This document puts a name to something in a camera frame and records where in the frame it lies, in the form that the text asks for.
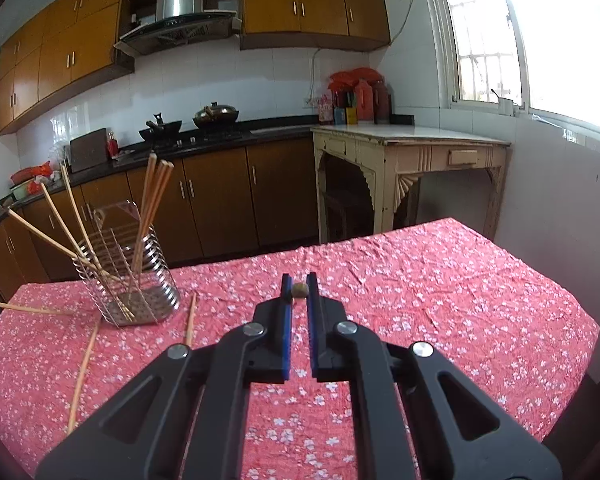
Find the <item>old wooden desk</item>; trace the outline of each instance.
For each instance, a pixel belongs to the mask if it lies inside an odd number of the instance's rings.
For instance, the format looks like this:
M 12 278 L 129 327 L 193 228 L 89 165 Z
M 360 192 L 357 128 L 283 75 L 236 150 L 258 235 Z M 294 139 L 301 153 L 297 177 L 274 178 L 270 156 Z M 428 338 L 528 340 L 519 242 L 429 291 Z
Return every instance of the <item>old wooden desk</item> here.
M 510 142 L 398 124 L 315 126 L 312 132 L 320 243 L 327 241 L 325 153 L 360 168 L 371 195 L 375 234 L 394 228 L 398 207 L 425 173 L 484 168 L 493 187 L 482 234 L 493 240 L 504 192 Z M 412 217 L 414 221 L 413 211 L 416 208 L 417 201 L 407 204 L 407 218 Z

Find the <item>stainless steel utensil holder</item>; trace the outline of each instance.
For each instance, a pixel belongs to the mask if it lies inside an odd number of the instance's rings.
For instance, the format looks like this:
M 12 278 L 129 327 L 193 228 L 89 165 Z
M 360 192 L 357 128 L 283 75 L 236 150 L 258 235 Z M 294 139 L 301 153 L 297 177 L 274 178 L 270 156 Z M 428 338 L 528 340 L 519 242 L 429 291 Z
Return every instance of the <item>stainless steel utensil holder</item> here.
M 94 211 L 96 232 L 89 236 L 93 253 L 83 240 L 86 259 L 95 268 L 74 260 L 81 279 L 102 313 L 116 327 L 159 322 L 180 305 L 180 294 L 151 228 L 140 245 L 142 270 L 132 272 L 139 224 L 106 227 L 107 210 L 125 211 L 138 218 L 135 204 L 124 202 Z

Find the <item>stainless steel range hood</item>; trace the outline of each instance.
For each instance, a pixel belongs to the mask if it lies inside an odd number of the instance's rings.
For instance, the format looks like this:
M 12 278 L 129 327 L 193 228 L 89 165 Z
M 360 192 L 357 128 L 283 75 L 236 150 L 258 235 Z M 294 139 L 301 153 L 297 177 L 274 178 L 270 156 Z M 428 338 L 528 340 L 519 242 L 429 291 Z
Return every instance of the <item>stainless steel range hood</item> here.
M 203 0 L 157 0 L 155 22 L 120 36 L 116 49 L 132 57 L 200 41 L 239 34 L 242 20 L 235 10 L 203 10 Z

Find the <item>backsplash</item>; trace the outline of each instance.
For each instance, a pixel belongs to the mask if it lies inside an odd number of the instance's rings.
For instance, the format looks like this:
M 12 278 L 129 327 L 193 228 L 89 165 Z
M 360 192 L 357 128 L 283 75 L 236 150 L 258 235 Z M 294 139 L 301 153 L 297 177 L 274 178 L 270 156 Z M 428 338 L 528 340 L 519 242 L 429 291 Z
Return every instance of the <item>backsplash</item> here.
M 19 130 L 21 168 L 48 159 L 57 141 L 98 128 L 111 129 L 120 146 L 141 141 L 138 130 L 162 112 L 165 122 L 182 120 L 213 101 L 235 106 L 239 121 L 317 113 L 304 99 L 320 95 L 328 76 L 369 65 L 361 52 L 314 48 L 240 51 L 238 38 L 178 47 L 136 59 L 136 72 L 104 83 L 53 108 Z

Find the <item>white marble tabletop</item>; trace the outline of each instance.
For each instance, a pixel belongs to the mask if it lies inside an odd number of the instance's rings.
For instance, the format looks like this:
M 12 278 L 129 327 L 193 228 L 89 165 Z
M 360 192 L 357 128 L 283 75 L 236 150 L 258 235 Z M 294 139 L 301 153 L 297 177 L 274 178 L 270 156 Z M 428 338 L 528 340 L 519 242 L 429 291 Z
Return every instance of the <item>white marble tabletop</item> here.
M 431 140 L 441 142 L 449 140 L 452 142 L 484 142 L 487 144 L 500 144 L 509 146 L 507 140 L 492 139 L 474 134 L 465 134 L 442 128 L 427 128 L 426 126 L 407 126 L 406 124 L 338 124 L 312 126 L 312 132 L 349 134 L 351 136 L 364 136 L 375 139 L 383 144 L 394 144 L 400 142 L 414 142 Z

